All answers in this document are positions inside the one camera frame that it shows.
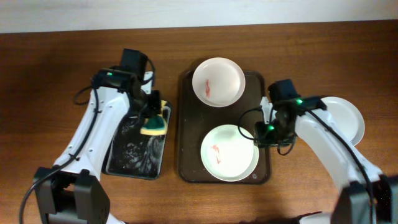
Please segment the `white plate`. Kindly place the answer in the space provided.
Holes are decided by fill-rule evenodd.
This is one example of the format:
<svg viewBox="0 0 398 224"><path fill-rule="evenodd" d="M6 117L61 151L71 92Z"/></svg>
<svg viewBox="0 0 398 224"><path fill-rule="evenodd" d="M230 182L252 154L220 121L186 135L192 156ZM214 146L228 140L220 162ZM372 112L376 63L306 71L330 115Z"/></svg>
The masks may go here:
<svg viewBox="0 0 398 224"><path fill-rule="evenodd" d="M254 171L259 161L259 149L248 131L224 124L206 134L201 143L200 157L213 177L237 182Z"/></svg>
<svg viewBox="0 0 398 224"><path fill-rule="evenodd" d="M365 134L365 122L359 109L348 100L335 96L324 97L322 101L352 145L360 143Z"/></svg>
<svg viewBox="0 0 398 224"><path fill-rule="evenodd" d="M237 102L246 87L246 78L239 65L222 57L203 61L192 76L197 98L206 105L222 108Z"/></svg>

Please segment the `green yellow sponge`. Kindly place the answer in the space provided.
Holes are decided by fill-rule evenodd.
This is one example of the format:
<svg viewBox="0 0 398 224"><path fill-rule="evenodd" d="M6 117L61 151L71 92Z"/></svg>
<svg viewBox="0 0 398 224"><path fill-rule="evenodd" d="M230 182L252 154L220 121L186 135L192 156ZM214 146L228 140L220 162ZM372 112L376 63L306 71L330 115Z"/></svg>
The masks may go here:
<svg viewBox="0 0 398 224"><path fill-rule="evenodd" d="M144 120L144 124L140 129L140 134L147 136L162 136L167 134L167 122L164 118L164 108L166 101L160 101L160 113Z"/></svg>

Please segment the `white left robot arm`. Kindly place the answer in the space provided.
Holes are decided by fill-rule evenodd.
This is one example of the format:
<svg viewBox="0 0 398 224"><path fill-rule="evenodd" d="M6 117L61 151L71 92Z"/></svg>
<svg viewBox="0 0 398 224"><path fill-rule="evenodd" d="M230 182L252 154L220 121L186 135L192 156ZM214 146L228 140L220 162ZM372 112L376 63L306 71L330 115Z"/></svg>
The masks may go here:
<svg viewBox="0 0 398 224"><path fill-rule="evenodd" d="M43 223L117 223L101 175L158 178L171 106L153 89L154 71L103 68L72 140L34 176Z"/></svg>

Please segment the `white plate back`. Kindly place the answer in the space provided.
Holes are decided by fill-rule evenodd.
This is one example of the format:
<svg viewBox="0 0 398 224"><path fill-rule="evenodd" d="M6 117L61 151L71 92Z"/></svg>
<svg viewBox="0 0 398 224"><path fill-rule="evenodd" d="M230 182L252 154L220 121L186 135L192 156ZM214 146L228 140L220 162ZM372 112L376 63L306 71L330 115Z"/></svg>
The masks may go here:
<svg viewBox="0 0 398 224"><path fill-rule="evenodd" d="M206 105L222 108L237 102L246 87L246 78L239 65L222 57L203 61L192 76L197 98Z"/></svg>

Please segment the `white plate front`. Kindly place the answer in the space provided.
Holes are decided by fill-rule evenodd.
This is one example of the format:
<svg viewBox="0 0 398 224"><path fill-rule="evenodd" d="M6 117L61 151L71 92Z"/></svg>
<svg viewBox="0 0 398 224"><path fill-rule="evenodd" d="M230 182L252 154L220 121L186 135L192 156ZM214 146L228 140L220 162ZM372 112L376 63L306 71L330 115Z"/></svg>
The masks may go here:
<svg viewBox="0 0 398 224"><path fill-rule="evenodd" d="M352 145L360 143L365 134L365 122L359 109L348 100L335 96L324 97L322 101Z"/></svg>

